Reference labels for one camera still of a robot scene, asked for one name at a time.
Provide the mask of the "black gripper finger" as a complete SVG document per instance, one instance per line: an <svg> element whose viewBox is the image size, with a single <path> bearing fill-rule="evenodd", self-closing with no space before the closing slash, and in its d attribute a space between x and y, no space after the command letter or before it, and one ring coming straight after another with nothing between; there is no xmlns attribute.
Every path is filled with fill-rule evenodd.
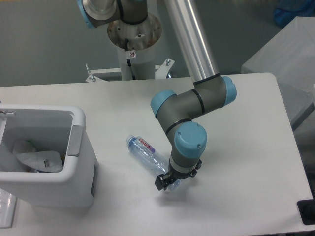
<svg viewBox="0 0 315 236"><path fill-rule="evenodd" d="M176 181L176 178L174 178L169 173L160 174L156 177L155 180L155 186L157 187L158 191L160 190L166 190L168 186L172 185Z"/></svg>

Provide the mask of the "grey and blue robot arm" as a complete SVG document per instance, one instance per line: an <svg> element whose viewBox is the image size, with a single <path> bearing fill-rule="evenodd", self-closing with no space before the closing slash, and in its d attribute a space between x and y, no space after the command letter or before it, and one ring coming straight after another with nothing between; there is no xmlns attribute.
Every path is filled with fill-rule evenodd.
<svg viewBox="0 0 315 236"><path fill-rule="evenodd" d="M90 28L107 25L116 46L123 80L154 79L152 47L162 33L158 18L148 12L145 0L79 0L78 8ZM168 169L157 176L158 190L179 179L195 177L207 143L205 129L194 122L206 113L233 102L237 90L229 77L220 75L195 4L191 0L167 0L171 24L189 70L193 89L181 94L164 90L151 100L151 108L171 146Z"/></svg>

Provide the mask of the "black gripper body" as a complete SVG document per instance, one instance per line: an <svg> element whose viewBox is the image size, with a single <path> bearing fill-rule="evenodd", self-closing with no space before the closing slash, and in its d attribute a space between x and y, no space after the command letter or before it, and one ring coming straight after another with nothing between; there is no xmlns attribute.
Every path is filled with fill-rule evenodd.
<svg viewBox="0 0 315 236"><path fill-rule="evenodd" d="M197 171L201 168L201 165L201 159L199 159L196 165L192 167L181 167L176 164L173 159L170 159L168 164L168 173L174 179L187 179L189 177L194 178L197 175Z"/></svg>

